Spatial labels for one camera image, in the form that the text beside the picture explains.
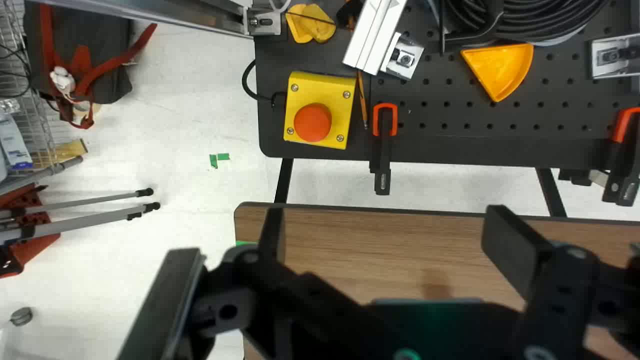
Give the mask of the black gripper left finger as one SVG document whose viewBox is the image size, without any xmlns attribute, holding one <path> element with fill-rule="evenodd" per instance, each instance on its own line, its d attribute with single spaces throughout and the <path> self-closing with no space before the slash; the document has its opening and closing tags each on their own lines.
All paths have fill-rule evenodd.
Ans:
<svg viewBox="0 0 640 360">
<path fill-rule="evenodd" d="M 266 214 L 260 242 L 232 247 L 219 268 L 199 247 L 170 250 L 119 360 L 207 360 L 238 330 L 265 360 L 368 360 L 368 312 L 314 273 L 278 259 L 284 208 Z"/>
</svg>

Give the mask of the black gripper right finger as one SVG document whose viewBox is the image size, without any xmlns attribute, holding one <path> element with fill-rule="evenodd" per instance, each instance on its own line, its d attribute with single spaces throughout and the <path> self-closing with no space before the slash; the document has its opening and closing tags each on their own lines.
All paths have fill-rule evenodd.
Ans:
<svg viewBox="0 0 640 360">
<path fill-rule="evenodd" d="M 604 327 L 627 351 L 640 353 L 640 266 L 602 261 L 593 250 L 544 237 L 506 205 L 489 205 L 483 251 L 522 296 L 515 353 L 522 360 L 597 360 L 584 346 L 591 326 Z"/>
</svg>

